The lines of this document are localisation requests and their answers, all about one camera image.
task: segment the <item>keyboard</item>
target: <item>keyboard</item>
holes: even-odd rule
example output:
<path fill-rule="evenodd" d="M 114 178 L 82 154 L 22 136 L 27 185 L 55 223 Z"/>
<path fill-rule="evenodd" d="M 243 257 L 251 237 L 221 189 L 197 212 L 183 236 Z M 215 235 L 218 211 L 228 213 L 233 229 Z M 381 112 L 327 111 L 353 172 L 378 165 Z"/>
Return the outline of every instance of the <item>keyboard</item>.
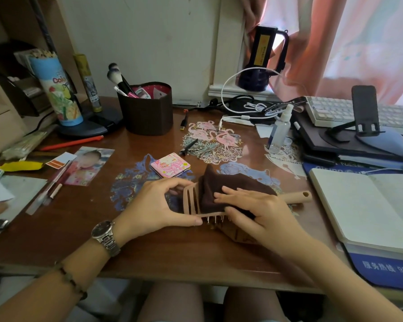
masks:
<path fill-rule="evenodd" d="M 306 110 L 316 127 L 335 127 L 354 121 L 352 100 L 309 96 L 306 99 Z M 403 106 L 378 104 L 378 115 L 380 126 L 392 127 L 403 134 Z"/>

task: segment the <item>silver watch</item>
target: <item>silver watch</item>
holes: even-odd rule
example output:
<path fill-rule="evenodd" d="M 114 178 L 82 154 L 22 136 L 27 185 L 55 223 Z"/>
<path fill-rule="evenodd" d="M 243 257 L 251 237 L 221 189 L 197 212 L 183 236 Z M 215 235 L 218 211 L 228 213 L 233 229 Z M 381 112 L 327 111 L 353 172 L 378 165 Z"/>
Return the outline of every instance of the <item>silver watch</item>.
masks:
<path fill-rule="evenodd" d="M 106 220 L 97 224 L 91 232 L 91 237 L 98 240 L 107 249 L 110 256 L 116 256 L 121 251 L 113 238 L 112 227 L 114 224 L 114 222 Z"/>

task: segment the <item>spray bottle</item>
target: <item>spray bottle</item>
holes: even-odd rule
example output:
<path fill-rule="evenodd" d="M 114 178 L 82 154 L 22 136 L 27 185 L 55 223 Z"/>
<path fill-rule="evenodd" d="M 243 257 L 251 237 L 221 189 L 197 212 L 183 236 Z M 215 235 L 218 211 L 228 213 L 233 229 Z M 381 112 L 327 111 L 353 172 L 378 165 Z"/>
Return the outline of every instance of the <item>spray bottle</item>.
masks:
<path fill-rule="evenodd" d="M 272 154 L 277 154 L 284 145 L 285 138 L 290 130 L 290 118 L 293 111 L 293 105 L 288 104 L 281 118 L 274 123 L 272 133 L 267 141 L 266 150 Z"/>

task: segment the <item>window sill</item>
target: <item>window sill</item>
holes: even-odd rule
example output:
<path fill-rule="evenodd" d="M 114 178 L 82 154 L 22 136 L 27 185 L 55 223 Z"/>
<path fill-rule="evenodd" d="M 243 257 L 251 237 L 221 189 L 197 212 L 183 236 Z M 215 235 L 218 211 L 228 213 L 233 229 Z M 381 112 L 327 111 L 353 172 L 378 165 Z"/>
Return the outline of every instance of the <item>window sill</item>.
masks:
<path fill-rule="evenodd" d="M 209 86 L 209 96 L 221 97 L 221 89 L 223 85 L 210 85 Z M 268 100 L 273 102 L 280 102 L 281 100 L 277 97 L 270 86 L 267 87 L 265 91 L 262 92 L 252 92 L 242 89 L 236 85 L 227 85 L 224 87 L 223 97 L 232 98 L 238 95 L 247 94 L 253 96 L 256 100 Z"/>

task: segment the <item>metal watch band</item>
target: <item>metal watch band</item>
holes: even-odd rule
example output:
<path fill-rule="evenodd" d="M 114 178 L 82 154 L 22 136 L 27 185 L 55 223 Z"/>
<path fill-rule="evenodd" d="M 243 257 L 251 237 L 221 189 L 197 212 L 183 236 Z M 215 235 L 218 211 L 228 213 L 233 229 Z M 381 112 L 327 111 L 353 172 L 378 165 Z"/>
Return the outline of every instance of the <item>metal watch band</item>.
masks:
<path fill-rule="evenodd" d="M 108 235 L 103 236 L 102 238 L 99 239 L 99 241 L 107 249 L 107 251 L 109 252 L 110 256 L 116 256 L 121 251 L 121 249 L 119 248 L 118 244 L 113 239 L 112 234 L 108 234 Z"/>

